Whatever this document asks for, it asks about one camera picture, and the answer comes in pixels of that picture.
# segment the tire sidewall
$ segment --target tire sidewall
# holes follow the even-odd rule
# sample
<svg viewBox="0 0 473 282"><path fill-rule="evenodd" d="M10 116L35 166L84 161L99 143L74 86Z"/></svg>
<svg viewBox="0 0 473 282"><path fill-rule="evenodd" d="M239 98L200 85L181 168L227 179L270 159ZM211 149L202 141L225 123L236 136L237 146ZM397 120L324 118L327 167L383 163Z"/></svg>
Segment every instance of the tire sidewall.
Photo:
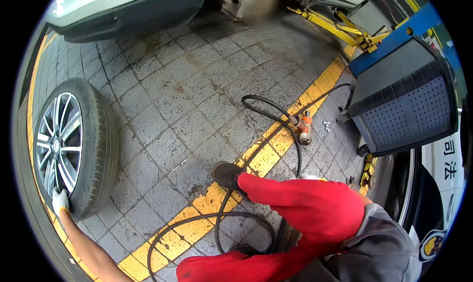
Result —
<svg viewBox="0 0 473 282"><path fill-rule="evenodd" d="M95 173L97 163L97 147L98 147L98 105L92 101L94 90L91 84L83 79L69 79L58 85L53 90L50 96L46 99L41 111L38 115L38 121L33 133L33 165L36 181L38 184L41 196L46 205L53 211L52 198L47 193L46 189L39 177L39 171L36 160L36 143L37 133L46 108L53 101L56 96L61 93L69 92L76 97L80 111L82 114L82 154L80 158L80 169L77 177L74 191L69 197L69 212L73 219L79 220L84 210L86 209L89 197L92 193L92 178Z"/></svg>

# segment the perforated panel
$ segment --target perforated panel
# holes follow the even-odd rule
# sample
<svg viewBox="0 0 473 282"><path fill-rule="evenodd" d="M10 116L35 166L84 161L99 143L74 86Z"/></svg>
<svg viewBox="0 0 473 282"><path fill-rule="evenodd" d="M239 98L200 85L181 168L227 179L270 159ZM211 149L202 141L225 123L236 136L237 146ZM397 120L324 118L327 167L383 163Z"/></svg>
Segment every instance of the perforated panel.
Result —
<svg viewBox="0 0 473 282"><path fill-rule="evenodd" d="M443 77L361 115L377 151L402 147L450 127L450 105Z"/></svg>

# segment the black shoe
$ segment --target black shoe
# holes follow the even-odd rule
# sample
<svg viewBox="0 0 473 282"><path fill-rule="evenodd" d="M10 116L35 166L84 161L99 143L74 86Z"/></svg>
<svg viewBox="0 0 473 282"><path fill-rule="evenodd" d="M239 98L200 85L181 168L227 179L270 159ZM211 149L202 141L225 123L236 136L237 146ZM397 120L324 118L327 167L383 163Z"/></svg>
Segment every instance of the black shoe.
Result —
<svg viewBox="0 0 473 282"><path fill-rule="evenodd" d="M228 189L234 189L246 201L251 202L251 200L248 199L248 194L238 186L238 175L243 172L242 167L238 167L235 164L225 161L220 161L212 167L210 174L212 175L213 180L218 184Z"/></svg>
<svg viewBox="0 0 473 282"><path fill-rule="evenodd" d="M241 245L235 245L232 248L230 248L230 251L237 250L239 253L243 253L245 255L248 255L252 257L253 255L261 255L263 254L262 252L259 252L256 250L254 247L247 245L247 244L241 244Z"/></svg>

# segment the tiled floor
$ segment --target tiled floor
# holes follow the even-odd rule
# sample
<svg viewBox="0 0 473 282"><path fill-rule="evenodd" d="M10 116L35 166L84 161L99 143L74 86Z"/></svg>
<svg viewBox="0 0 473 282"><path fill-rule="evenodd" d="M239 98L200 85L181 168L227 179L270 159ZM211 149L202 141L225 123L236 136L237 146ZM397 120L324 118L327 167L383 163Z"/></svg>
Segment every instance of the tiled floor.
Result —
<svg viewBox="0 0 473 282"><path fill-rule="evenodd" d="M146 37L74 44L57 36L40 60L33 129L47 96L68 78L88 80L109 101L119 121L120 172L107 206L78 225L119 262L205 191L215 162L235 161L272 125L244 108L243 95L289 108L337 56L317 29L297 17L270 32L212 13ZM352 79L345 71L337 83ZM353 124L334 121L347 92L344 87L328 96L314 116L303 172L343 182L359 178L358 133ZM331 123L330 133L322 121ZM293 178L296 155L292 146L267 177ZM263 205L242 201L235 210L261 214L276 230L281 221ZM270 242L250 218L226 218L220 230L227 250L239 242L264 250ZM218 254L213 235L211 230L157 277L176 281L175 265L185 257Z"/></svg>

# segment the black rubber hose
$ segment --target black rubber hose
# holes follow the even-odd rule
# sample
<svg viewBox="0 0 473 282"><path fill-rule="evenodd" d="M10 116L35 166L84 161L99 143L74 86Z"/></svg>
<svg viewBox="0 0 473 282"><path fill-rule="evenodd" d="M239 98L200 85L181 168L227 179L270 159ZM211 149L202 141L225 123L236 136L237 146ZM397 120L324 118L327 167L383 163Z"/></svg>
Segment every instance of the black rubber hose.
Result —
<svg viewBox="0 0 473 282"><path fill-rule="evenodd" d="M318 102L319 100L321 100L323 97L325 97L326 95L332 93L334 90L342 87L342 86L349 86L350 84L340 84L340 85L337 85L335 87L333 87L332 89L328 90L327 92L323 93L321 96L319 96L318 98L316 98L316 100L312 101L311 103L309 103L308 105L306 105L304 108L302 108L299 112L297 112L295 115L299 115L301 113L303 113L305 110L307 110L308 108L310 108L311 106L313 106L316 102ZM258 154L258 152L264 147L266 146L266 144L269 143L269 141L271 140L271 138L273 138L283 127L286 127L290 132L291 132L291 135L292 137L294 138L294 143L296 143L296 148L297 148L297 151L298 151L298 171L297 171L297 177L300 177L300 172L301 172L301 165L302 165L302 155L301 155L301 149L300 149L300 144L299 144L299 140L297 138L297 135L295 134L295 132L292 130L292 128L285 122L283 121L280 117L276 117L275 115L272 115L270 113L267 113L265 111L262 111L254 106L251 106L249 105L246 100L247 99L256 99L256 100L260 100L260 101L263 101L265 103L268 103L269 105L277 108L278 110L280 110L284 115L286 115L287 117L290 116L290 114L285 111L283 108L281 108L279 105L275 104L273 101L269 100L269 99L266 99L264 97L261 97L261 96L256 96L256 95L246 95L246 96L243 96L242 97L242 102L243 104L250 108L251 110L257 112L257 113L261 113L271 119L274 119L275 121L278 121L281 123L281 125L273 132L271 133L270 136L268 136L261 144L260 146L253 152L253 154L251 154L251 156L248 158L248 160L246 160L244 166L243 166L243 169L245 170L249 164L251 163L251 161L254 159L254 157ZM170 226L168 226L164 231L162 231L161 233L159 233L156 238L154 239L153 243L151 244L151 247L150 249L148 250L148 257L147 257L147 264L148 264L148 272L150 274L150 277L151 279L154 281L154 282L157 282L154 275L153 275L153 272L151 271L151 254L153 252L153 250L155 249L155 246L157 244L157 242L164 236L164 234L166 234L167 232L169 232L170 230L174 229L175 227L178 227L178 226L181 226L183 224L186 224L188 222L191 222L191 221L195 221L195 220L201 220L201 219L206 219L206 218L209 218L209 217L216 217L216 221L215 221L215 242L216 242L216 245L217 245L217 248L218 250L220 251L220 253L225 253L222 249L222 246L220 244L220 238L219 238L219 229L220 229L220 220L221 220L221 217L222 216L244 216L244 217L251 217L251 218L254 218L256 219L257 221L259 221L261 224L263 224L264 226L266 226L270 233L271 233L271 245L269 246L268 249L266 249L264 251L265 254L269 254L269 253L272 253L276 247L276 240L278 239L279 237L279 234L278 236L276 236L276 231L274 230L274 228L271 226L271 224L265 220L263 217L259 216L259 215L256 215L256 214L251 214L251 213L247 213L247 212L223 212L223 210L225 209L225 206L227 205L227 202L228 202L228 199L230 198L231 194L233 192L233 189L229 189L227 191L227 194L225 195L225 198L223 199L222 201L222 204L220 206L220 210L219 212L217 213L210 213L210 214L203 214L203 215L198 215L198 216L194 216L194 217L191 217L189 219L186 219L186 220L181 220L181 221L178 221ZM286 226L287 223L286 221L283 219L281 221L281 225L280 225L280 229L279 229L279 232L282 232L281 230L281 227L284 227Z"/></svg>

